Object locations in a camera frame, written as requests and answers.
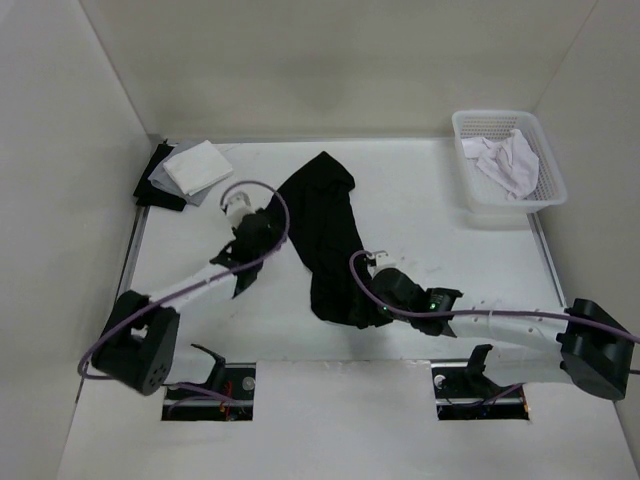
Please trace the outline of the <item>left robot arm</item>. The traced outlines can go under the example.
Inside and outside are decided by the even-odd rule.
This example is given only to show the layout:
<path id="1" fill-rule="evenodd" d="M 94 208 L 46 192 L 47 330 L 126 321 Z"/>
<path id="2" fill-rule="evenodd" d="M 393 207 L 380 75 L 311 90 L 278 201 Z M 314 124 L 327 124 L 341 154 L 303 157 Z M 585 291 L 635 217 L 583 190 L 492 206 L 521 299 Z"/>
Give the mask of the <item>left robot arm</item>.
<path id="1" fill-rule="evenodd" d="M 96 343 L 84 355 L 78 370 L 115 380 L 149 396 L 165 385 L 174 364 L 181 311 L 191 302 L 211 296 L 231 300 L 257 279 L 264 261 L 286 242 L 290 217 L 284 224 L 264 210 L 244 215 L 232 227 L 233 239 L 196 274 L 159 294 L 128 290 L 118 297 Z"/>

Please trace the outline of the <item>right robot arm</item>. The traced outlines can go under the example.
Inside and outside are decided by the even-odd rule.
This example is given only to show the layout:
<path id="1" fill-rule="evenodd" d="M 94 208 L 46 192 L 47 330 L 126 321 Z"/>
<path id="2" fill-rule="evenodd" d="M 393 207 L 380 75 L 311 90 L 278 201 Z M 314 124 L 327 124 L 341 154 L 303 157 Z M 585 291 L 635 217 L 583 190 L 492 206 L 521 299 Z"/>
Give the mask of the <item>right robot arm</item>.
<path id="1" fill-rule="evenodd" d="M 473 394 L 497 386 L 570 383 L 592 396 L 625 398 L 638 337 L 597 303 L 577 299 L 560 313 L 457 310 L 458 290 L 422 289 L 393 267 L 377 268 L 360 289 L 380 316 L 428 336 L 479 340 L 464 370 Z"/>

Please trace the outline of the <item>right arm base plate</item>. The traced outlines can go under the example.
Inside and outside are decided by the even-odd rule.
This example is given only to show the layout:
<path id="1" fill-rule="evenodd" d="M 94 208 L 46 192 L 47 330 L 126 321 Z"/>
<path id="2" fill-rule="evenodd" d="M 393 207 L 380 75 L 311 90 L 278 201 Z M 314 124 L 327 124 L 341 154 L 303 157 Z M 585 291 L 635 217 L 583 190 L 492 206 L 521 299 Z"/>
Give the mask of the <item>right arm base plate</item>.
<path id="1" fill-rule="evenodd" d="M 500 387 L 469 373 L 466 361 L 433 362 L 431 376 L 441 421 L 529 420 L 522 384 Z"/>

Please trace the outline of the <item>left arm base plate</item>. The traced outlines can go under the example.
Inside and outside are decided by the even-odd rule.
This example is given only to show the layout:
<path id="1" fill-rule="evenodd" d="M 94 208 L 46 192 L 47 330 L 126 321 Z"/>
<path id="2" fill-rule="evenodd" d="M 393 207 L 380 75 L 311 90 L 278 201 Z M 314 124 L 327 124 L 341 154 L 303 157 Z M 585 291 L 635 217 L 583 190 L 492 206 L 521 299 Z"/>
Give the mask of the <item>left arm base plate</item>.
<path id="1" fill-rule="evenodd" d="M 203 384 L 169 387 L 162 406 L 162 421 L 252 421 L 256 392 L 255 363 L 217 365 Z"/>

